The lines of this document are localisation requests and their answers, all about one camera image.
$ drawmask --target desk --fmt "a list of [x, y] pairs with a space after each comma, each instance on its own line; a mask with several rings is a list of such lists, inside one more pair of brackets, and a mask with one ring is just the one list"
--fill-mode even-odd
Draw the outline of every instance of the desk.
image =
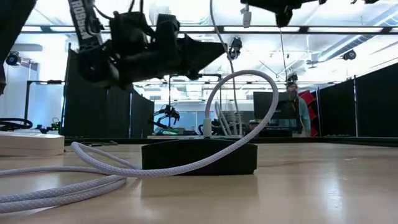
[[[140, 164], [140, 146], [101, 149]], [[110, 194], [58, 208], [3, 214], [0, 223], [397, 223], [398, 149], [261, 144], [258, 153], [255, 175], [129, 179]], [[85, 164], [73, 152], [0, 157], [0, 169], [59, 165]], [[0, 194], [98, 177], [72, 172], [6, 177], [0, 179]]]

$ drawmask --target white braided cable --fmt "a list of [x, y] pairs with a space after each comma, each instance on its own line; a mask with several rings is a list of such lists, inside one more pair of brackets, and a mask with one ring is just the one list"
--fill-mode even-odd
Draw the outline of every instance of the white braided cable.
[[[213, 98], [217, 92], [217, 90], [221, 87], [222, 84], [227, 82], [228, 80], [239, 76], [239, 75], [257, 75], [265, 78], [272, 87], [273, 91], [273, 99], [271, 103], [270, 110], [266, 114], [266, 117], [261, 121], [261, 123], [247, 136], [241, 138], [234, 144], [228, 146], [216, 154], [207, 157], [206, 159], [202, 159], [197, 162], [193, 162], [191, 164], [187, 164], [184, 166], [178, 166], [167, 169], [154, 169], [154, 170], [141, 170], [137, 169], [136, 166], [128, 163], [128, 161], [122, 160], [115, 156], [112, 156], [106, 152], [100, 151], [98, 149], [93, 149], [91, 147], [82, 145], [77, 142], [72, 143], [73, 150], [77, 153], [77, 155], [88, 163], [92, 165], [92, 167], [33, 167], [26, 169], [16, 169], [16, 170], [3, 170], [0, 171], [0, 177], [4, 177], [7, 175], [17, 175], [17, 174], [28, 174], [32, 172], [52, 172], [52, 171], [74, 171], [74, 172], [92, 172], [96, 174], [105, 174], [110, 175], [107, 177], [103, 177], [96, 180], [90, 180], [79, 184], [72, 184], [66, 187], [60, 187], [49, 190], [41, 190], [38, 192], [32, 192], [28, 194], [21, 195], [4, 195], [0, 196], [0, 213], [9, 213], [9, 212], [18, 212], [23, 210], [30, 210], [36, 208], [46, 208], [53, 207], [59, 205], [66, 205], [68, 203], [79, 202], [82, 200], [86, 200], [88, 198], [96, 197], [99, 195], [106, 194], [108, 192], [112, 192], [118, 188], [120, 188], [125, 182], [126, 177], [165, 177], [170, 175], [182, 174], [185, 172], [190, 172], [195, 169], [199, 169], [205, 167], [218, 159], [228, 155], [229, 153], [235, 151], [240, 148], [247, 142], [249, 142], [252, 138], [254, 138], [268, 123], [271, 119], [272, 115], [275, 112], [277, 102], [278, 102], [278, 89], [275, 82], [271, 77], [266, 75], [265, 73], [255, 71], [255, 70], [243, 70], [236, 73], [232, 73], [222, 79], [213, 91], [210, 94], [209, 100], [206, 104], [205, 117], [209, 118], [210, 116], [210, 105], [213, 101]], [[96, 159], [89, 156], [87, 153], [83, 151], [83, 149], [87, 151], [94, 152], [96, 154], [100, 154], [107, 158], [110, 158], [114, 161], [117, 161], [125, 166], [130, 168], [120, 168], [111, 166], [109, 164], [105, 164], [103, 162], [97, 161]]]

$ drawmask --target table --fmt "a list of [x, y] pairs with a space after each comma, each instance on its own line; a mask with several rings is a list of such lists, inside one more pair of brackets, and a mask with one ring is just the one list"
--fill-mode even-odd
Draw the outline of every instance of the table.
[[[137, 145], [100, 149], [141, 162]], [[3, 214], [0, 223], [397, 223], [396, 148], [260, 144], [258, 164], [255, 175], [131, 178], [110, 194], [57, 208]], [[0, 157], [0, 169], [59, 165], [85, 164], [74, 152]], [[0, 179], [0, 194], [98, 177], [73, 172], [5, 177]]]

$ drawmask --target table surface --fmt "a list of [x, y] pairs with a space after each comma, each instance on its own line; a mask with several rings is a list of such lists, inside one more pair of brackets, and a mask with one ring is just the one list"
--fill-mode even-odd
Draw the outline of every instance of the table surface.
[[[140, 146], [100, 149], [141, 163]], [[62, 207], [2, 214], [0, 223], [398, 223], [396, 148], [261, 144], [258, 154], [255, 175], [131, 178], [110, 194]], [[0, 169], [84, 165], [74, 152], [0, 157]], [[0, 179], [0, 195], [98, 177], [74, 172], [5, 177]]]

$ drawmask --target ceiling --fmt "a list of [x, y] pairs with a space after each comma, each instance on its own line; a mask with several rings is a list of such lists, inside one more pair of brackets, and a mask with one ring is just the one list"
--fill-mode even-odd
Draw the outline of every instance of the ceiling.
[[[301, 9], [294, 11], [290, 26], [385, 26], [383, 24], [388, 17], [396, 21], [398, 16], [385, 12], [398, 4], [394, 0], [380, 0], [375, 4], [365, 5], [362, 0], [356, 4], [350, 4], [350, 0], [329, 0], [319, 6], [317, 2], [304, 4]], [[96, 6], [105, 14], [112, 15], [113, 11], [124, 12], [127, 10], [130, 0], [96, 0]], [[136, 1], [133, 10], [138, 10], [139, 0]], [[244, 7], [239, 0], [214, 0], [213, 9], [215, 21], [222, 26], [241, 26], [243, 16], [240, 9]], [[252, 12], [251, 25], [274, 26], [273, 13], [263, 9], [250, 7]], [[145, 0], [144, 13], [149, 25], [155, 25], [158, 13], [171, 13], [177, 16], [182, 26], [211, 26], [209, 0], [181, 1], [181, 0]], [[108, 25], [106, 19], [99, 17], [103, 24]], [[38, 0], [37, 5], [30, 15], [26, 26], [56, 25], [70, 26], [72, 20], [69, 14], [67, 0]], [[205, 42], [218, 42], [214, 34], [192, 34], [196, 40]], [[353, 75], [362, 75], [371, 69], [378, 68], [384, 62], [395, 62], [397, 37], [395, 35], [375, 36], [361, 44], [356, 44], [354, 50], [357, 53], [355, 60], [342, 60], [340, 57], [318, 63], [317, 54], [327, 50], [336, 52], [341, 49], [341, 43], [350, 43], [360, 36], [355, 35], [295, 35], [295, 34], [223, 34], [222, 38], [230, 43], [232, 38], [238, 36], [243, 42], [243, 49], [238, 59], [233, 61], [235, 70], [256, 69], [269, 74], [275, 81], [279, 81], [279, 88], [284, 89], [283, 82], [286, 74], [297, 73], [298, 85], [301, 90], [314, 90], [317, 87], [331, 85], [330, 82], [342, 82]], [[65, 57], [56, 55], [65, 54], [65, 46], [71, 42], [77, 46], [74, 35], [68, 34], [21, 34], [17, 44], [39, 44], [43, 46], [42, 52], [24, 52], [26, 57], [38, 62], [49, 59]], [[222, 55], [207, 66], [203, 73], [220, 73], [227, 75], [231, 69]], [[136, 83], [136, 89], [144, 96], [161, 96], [169, 98], [168, 86], [159, 81], [148, 80]], [[172, 99], [205, 99], [215, 83], [204, 81], [217, 81], [216, 77], [201, 78], [196, 82], [190, 82], [186, 77], [172, 78]], [[236, 79], [237, 97], [245, 100], [253, 91], [270, 91], [270, 86], [263, 83], [258, 77], [238, 77]], [[232, 99], [232, 83], [224, 86], [223, 98]]]

